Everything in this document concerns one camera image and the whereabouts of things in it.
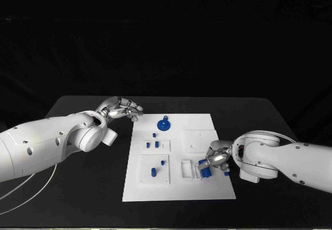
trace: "blue cylinder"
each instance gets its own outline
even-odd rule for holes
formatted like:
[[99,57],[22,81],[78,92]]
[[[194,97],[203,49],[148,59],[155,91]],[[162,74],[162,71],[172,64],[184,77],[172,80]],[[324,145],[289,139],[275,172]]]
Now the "blue cylinder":
[[171,123],[169,123],[169,121],[168,121],[168,116],[165,116],[165,118],[158,122],[158,128],[159,128],[159,130],[162,130],[162,131],[169,130],[169,128],[171,128]]
[[207,178],[208,178],[210,176],[213,176],[210,167],[205,168],[205,169],[203,169],[201,172],[203,172],[203,177],[207,177]]
[[152,169],[151,169],[151,175],[152,175],[153,177],[158,175],[156,168],[152,168]]

